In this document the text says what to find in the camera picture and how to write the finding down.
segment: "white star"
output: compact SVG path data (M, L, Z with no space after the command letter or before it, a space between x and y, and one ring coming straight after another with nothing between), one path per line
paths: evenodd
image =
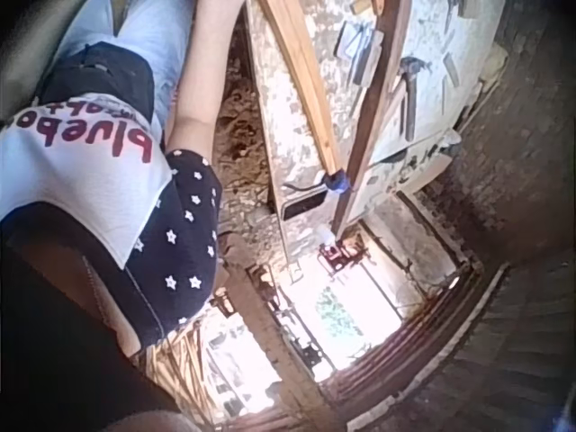
M170 277L167 277L165 281L166 286L168 288L171 288L172 290L176 291L176 281L174 280L174 277L172 277L172 275L170 275Z
M198 279L196 276L195 277L191 277L190 279L188 279L190 281L190 286L196 290L200 289L200 285L202 284L202 281L200 279Z
M142 243L140 238L136 238L136 244L134 245L134 248L137 249L139 252L141 252L142 249L144 248L144 243Z
M169 232L166 233L166 236L168 237L168 242L172 243L173 245L176 244L176 234L170 230Z

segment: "person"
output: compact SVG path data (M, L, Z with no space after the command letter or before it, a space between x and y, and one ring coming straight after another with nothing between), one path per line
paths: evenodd
M132 0L114 34L110 0L87 0L0 132L3 390L34 413L21 425L194 430L127 357L212 292L212 143L243 3Z

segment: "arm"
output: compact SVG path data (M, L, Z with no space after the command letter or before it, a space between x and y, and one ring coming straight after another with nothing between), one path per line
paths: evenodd
M234 23L244 0L199 0L178 88L174 128L166 152L195 151L212 160Z

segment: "bright light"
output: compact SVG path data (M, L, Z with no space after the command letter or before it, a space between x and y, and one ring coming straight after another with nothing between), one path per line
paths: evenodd
M456 284L458 284L458 281L460 280L460 276L457 276L452 283L450 283L450 286L448 287L449 290L451 290L452 288L454 288L456 286Z

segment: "brick wall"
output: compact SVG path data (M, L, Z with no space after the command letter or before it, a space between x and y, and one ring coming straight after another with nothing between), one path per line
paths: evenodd
M523 260L573 244L574 6L508 0L496 41L499 88L463 133L454 163L418 193L481 257Z

